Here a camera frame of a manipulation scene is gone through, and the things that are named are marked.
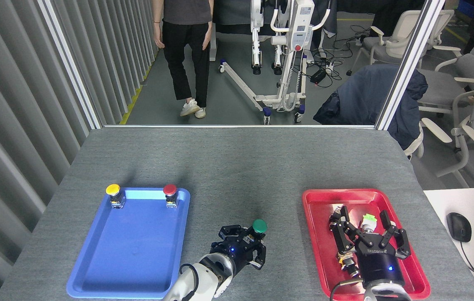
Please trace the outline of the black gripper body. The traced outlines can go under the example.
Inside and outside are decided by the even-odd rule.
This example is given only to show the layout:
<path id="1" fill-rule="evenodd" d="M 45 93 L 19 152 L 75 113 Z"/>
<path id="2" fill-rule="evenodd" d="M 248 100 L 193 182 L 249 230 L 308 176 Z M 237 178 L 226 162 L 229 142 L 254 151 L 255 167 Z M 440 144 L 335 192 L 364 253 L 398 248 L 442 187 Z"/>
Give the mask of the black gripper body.
<path id="1" fill-rule="evenodd" d="M 221 253 L 229 257 L 233 268 L 233 274 L 239 273 L 246 265 L 254 264 L 254 250 L 256 240 L 251 237 L 238 239 L 237 237 L 226 237 L 222 242 L 213 242 L 211 252 Z"/>
<path id="2" fill-rule="evenodd" d="M 382 235 L 365 234 L 373 245 L 368 247 L 361 238 L 355 240 L 356 256 L 363 286 L 374 286 L 380 283 L 395 283 L 404 286 L 405 279 L 399 266 L 395 248 L 388 242 L 380 248 Z"/>

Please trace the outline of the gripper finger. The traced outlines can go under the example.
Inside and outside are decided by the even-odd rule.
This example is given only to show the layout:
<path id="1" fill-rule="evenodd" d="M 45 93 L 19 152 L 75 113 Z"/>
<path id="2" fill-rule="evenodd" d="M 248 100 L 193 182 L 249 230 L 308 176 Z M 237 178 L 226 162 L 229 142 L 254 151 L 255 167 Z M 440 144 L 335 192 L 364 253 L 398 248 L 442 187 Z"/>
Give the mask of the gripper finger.
<path id="1" fill-rule="evenodd" d="M 409 257 L 412 253 L 409 246 L 407 231 L 401 227 L 398 227 L 395 222 L 390 219 L 386 210 L 382 210 L 379 216 L 382 220 L 382 226 L 385 230 L 384 234 L 382 235 L 382 240 L 379 242 L 379 248 L 391 246 L 390 239 L 394 237 L 396 241 L 395 256 L 398 258 Z"/>
<path id="2" fill-rule="evenodd" d="M 256 244 L 250 247 L 249 264 L 255 269 L 261 270 L 266 260 L 266 246 L 263 244 Z"/>
<path id="3" fill-rule="evenodd" d="M 242 243 L 244 240 L 244 236 L 248 233 L 248 227 L 240 226 L 239 224 L 236 225 L 226 225 L 221 227 L 218 236 L 224 242 L 230 243 Z"/>
<path id="4" fill-rule="evenodd" d="M 338 252 L 349 252 L 355 246 L 357 237 L 363 233 L 350 223 L 348 208 L 336 208 L 329 218 L 329 229 L 333 232 Z"/>

